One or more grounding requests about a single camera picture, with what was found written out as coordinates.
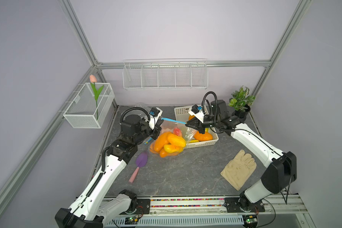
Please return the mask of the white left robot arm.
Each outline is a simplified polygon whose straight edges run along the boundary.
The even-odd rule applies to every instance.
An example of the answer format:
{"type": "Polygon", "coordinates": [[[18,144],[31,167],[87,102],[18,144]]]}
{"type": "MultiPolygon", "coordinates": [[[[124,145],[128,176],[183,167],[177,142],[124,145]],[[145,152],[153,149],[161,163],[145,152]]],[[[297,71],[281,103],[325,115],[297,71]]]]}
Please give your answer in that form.
{"type": "Polygon", "coordinates": [[[55,215],[60,228],[103,228],[123,212],[136,211],[137,196],[123,190],[109,203],[102,201],[131,158],[145,139],[157,139],[163,120],[162,110],[153,107],[147,112],[141,107],[131,107],[120,117],[121,131],[115,141],[101,153],[101,167],[80,196],[55,215]]]}

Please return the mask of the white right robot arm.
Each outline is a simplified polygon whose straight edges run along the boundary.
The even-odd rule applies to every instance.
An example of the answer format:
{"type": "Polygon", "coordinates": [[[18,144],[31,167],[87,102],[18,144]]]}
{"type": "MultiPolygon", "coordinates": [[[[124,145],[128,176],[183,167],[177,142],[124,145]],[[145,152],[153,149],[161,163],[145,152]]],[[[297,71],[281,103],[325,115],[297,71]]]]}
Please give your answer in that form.
{"type": "Polygon", "coordinates": [[[219,133],[226,133],[247,147],[266,167],[261,178],[240,194],[237,205],[243,212],[250,212],[261,204],[262,200],[272,194],[290,190],[291,183],[297,179],[297,159],[292,152],[283,152],[269,144],[253,132],[245,123],[250,105],[243,104],[244,111],[235,110],[229,113],[226,102],[218,100],[210,91],[214,101],[203,97],[201,105],[193,105],[188,109],[192,119],[186,126],[205,133],[206,128],[216,128],[219,133]]]}

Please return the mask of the red yellow mango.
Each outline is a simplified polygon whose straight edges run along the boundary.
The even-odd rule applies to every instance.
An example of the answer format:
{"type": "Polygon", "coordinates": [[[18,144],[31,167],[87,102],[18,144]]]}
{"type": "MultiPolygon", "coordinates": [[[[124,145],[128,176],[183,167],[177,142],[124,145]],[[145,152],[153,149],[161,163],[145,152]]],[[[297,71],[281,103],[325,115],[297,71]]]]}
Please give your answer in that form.
{"type": "Polygon", "coordinates": [[[177,127],[173,129],[173,134],[182,137],[182,131],[177,127]]]}

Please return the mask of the potted green plant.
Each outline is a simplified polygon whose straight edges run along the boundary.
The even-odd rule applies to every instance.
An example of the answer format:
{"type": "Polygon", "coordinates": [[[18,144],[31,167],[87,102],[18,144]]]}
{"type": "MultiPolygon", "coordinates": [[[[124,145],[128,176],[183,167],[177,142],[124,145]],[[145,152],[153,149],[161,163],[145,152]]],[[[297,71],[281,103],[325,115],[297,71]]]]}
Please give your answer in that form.
{"type": "Polygon", "coordinates": [[[246,86],[241,86],[239,90],[232,93],[229,106],[235,109],[235,115],[239,118],[245,118],[250,112],[256,96],[250,95],[250,89],[246,86]]]}

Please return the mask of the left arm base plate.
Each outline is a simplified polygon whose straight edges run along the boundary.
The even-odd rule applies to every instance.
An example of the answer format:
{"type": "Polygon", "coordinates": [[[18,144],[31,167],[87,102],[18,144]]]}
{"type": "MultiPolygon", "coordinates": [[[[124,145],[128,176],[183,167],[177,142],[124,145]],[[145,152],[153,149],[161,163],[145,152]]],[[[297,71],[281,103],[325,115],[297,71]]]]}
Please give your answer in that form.
{"type": "Polygon", "coordinates": [[[151,200],[149,198],[137,199],[135,202],[131,203],[130,208],[122,212],[121,215],[145,215],[149,214],[151,209],[151,200]]]}

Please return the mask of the pink artificial tulip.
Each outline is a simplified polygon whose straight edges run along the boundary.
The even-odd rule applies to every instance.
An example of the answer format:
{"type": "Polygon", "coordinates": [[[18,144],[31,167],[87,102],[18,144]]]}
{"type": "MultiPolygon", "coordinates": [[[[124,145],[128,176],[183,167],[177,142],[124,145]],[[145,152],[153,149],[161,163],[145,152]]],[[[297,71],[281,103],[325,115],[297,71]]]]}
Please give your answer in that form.
{"type": "Polygon", "coordinates": [[[96,115],[97,115],[97,120],[99,119],[99,114],[98,114],[98,99],[100,94],[102,93],[103,89],[104,89],[104,85],[100,86],[99,88],[97,88],[97,78],[94,75],[90,75],[89,76],[90,79],[90,83],[91,83],[91,87],[94,93],[94,99],[96,102],[96,115]]]}

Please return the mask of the orange yellow mango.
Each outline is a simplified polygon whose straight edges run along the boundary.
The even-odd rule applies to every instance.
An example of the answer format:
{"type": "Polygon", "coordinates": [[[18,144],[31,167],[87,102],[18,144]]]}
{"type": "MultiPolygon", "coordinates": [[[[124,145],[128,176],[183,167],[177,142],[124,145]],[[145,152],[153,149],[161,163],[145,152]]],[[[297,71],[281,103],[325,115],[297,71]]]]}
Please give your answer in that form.
{"type": "Polygon", "coordinates": [[[170,144],[176,145],[179,147],[186,147],[186,141],[183,137],[179,137],[175,134],[169,134],[167,140],[170,144]]]}

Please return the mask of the beige work glove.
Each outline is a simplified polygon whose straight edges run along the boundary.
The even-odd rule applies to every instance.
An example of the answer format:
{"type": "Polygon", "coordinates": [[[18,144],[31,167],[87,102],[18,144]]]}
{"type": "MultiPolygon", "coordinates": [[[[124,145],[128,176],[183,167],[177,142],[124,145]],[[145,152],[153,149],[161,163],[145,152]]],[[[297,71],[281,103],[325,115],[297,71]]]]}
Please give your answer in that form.
{"type": "Polygon", "coordinates": [[[221,176],[239,191],[255,171],[257,164],[251,154],[240,150],[220,173],[221,176]]]}

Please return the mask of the aluminium front rail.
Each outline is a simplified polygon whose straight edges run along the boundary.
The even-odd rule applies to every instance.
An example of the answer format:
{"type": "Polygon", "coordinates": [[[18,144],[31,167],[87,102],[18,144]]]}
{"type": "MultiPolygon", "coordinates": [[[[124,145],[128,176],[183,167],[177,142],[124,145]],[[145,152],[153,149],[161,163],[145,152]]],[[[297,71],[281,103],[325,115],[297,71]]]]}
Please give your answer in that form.
{"type": "MultiPolygon", "coordinates": [[[[228,214],[223,206],[224,199],[237,196],[201,196],[201,197],[139,197],[149,198],[151,209],[144,216],[171,216],[171,215],[224,215],[228,214]]],[[[282,195],[270,195],[262,199],[265,212],[256,213],[230,213],[230,214],[307,214],[308,210],[299,195],[288,197],[287,202],[282,195]]]]}

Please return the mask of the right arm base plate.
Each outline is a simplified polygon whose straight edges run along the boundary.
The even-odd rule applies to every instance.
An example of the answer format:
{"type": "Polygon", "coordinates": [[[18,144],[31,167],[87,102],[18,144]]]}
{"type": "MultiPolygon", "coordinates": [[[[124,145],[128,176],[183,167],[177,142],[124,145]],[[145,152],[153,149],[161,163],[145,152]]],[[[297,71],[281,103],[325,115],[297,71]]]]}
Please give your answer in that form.
{"type": "Polygon", "coordinates": [[[227,197],[224,199],[223,206],[227,209],[227,213],[260,213],[265,212],[262,200],[251,203],[245,198],[227,197]]]}

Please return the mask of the cream perforated plastic basket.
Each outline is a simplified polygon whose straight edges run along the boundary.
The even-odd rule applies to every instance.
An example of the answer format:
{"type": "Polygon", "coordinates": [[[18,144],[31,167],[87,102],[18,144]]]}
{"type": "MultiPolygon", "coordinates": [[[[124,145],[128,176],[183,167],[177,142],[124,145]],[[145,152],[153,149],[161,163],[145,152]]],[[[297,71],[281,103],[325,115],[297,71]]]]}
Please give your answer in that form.
{"type": "Polygon", "coordinates": [[[197,134],[199,134],[198,130],[200,130],[201,128],[200,124],[196,123],[195,121],[193,122],[193,124],[196,124],[197,129],[190,128],[189,126],[185,125],[185,123],[188,122],[189,117],[191,116],[189,114],[190,108],[192,108],[191,105],[174,108],[177,126],[180,128],[182,136],[187,142],[185,149],[214,145],[219,140],[218,135],[215,132],[213,132],[214,128],[205,128],[205,130],[203,131],[204,134],[211,135],[211,138],[209,140],[202,141],[200,139],[195,138],[197,134]]]}

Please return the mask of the white mesh wall basket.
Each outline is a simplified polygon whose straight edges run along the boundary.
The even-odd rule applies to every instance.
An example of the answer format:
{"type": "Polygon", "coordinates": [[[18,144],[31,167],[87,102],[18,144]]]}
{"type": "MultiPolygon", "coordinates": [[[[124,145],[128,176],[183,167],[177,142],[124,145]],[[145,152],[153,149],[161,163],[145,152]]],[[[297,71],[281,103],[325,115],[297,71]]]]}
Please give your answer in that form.
{"type": "Polygon", "coordinates": [[[63,117],[73,128],[100,129],[102,127],[115,95],[109,83],[96,83],[96,85],[97,88],[104,85],[98,99],[99,119],[97,120],[91,83],[84,83],[63,113],[63,117]]]}

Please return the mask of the purple pink spatula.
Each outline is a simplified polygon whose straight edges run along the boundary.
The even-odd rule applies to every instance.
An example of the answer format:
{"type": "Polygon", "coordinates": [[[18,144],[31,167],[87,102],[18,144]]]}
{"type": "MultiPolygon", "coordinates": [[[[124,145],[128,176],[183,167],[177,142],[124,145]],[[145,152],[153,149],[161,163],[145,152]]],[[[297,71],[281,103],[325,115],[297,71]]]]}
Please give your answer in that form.
{"type": "Polygon", "coordinates": [[[140,168],[144,167],[147,164],[147,161],[148,161],[148,153],[147,153],[147,151],[141,152],[138,155],[138,157],[137,157],[137,159],[135,161],[136,169],[135,169],[135,171],[133,172],[132,176],[129,179],[130,183],[134,182],[134,180],[136,179],[137,174],[138,174],[140,168]]]}

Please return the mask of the clear blue zip-top bag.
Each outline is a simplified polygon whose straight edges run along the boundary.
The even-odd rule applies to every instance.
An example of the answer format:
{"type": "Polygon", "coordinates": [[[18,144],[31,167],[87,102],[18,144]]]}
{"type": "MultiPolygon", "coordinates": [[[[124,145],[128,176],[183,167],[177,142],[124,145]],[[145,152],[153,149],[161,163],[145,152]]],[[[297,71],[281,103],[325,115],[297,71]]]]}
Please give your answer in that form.
{"type": "Polygon", "coordinates": [[[196,130],[176,120],[162,118],[161,133],[153,141],[148,152],[161,158],[178,156],[191,143],[196,130]]]}

